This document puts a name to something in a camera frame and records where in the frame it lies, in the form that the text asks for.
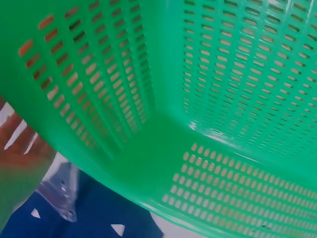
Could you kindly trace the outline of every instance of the clear plastic piece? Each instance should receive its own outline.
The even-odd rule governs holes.
[[[57,154],[37,192],[67,221],[76,222],[78,168]]]

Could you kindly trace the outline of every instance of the basket bottom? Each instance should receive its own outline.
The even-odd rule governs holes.
[[[109,188],[207,236],[317,234],[311,184],[165,116],[149,120],[103,169]]]

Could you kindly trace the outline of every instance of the plastic basket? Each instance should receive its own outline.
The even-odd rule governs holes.
[[[212,237],[317,237],[317,4],[6,1],[0,93],[104,185]]]

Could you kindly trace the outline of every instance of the white triangle pattern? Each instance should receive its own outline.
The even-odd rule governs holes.
[[[122,224],[111,224],[111,227],[117,232],[119,236],[123,236],[125,226]]]
[[[36,210],[35,208],[34,208],[33,211],[31,212],[31,215],[32,215],[33,217],[35,217],[35,218],[38,218],[38,219],[41,218],[41,216],[40,216],[40,214],[39,214],[39,211]]]

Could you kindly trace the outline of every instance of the green plastic basket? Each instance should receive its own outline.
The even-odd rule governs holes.
[[[83,171],[213,238],[317,237],[314,0],[29,0],[0,93]]]

